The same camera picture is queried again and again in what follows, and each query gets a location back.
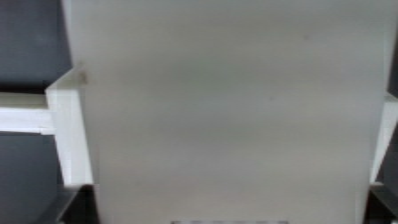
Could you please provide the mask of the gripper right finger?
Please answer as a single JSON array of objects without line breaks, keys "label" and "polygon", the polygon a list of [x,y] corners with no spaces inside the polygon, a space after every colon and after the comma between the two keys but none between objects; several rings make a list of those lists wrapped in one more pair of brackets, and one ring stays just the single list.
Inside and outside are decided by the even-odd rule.
[{"label": "gripper right finger", "polygon": [[365,224],[398,224],[398,196],[381,182],[370,185]]}]

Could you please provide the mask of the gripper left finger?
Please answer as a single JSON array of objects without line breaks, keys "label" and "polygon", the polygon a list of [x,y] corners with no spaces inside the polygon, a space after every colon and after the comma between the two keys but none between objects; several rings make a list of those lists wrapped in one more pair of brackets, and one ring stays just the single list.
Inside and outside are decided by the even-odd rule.
[{"label": "gripper left finger", "polygon": [[91,185],[63,188],[34,224],[96,224],[96,197]]}]

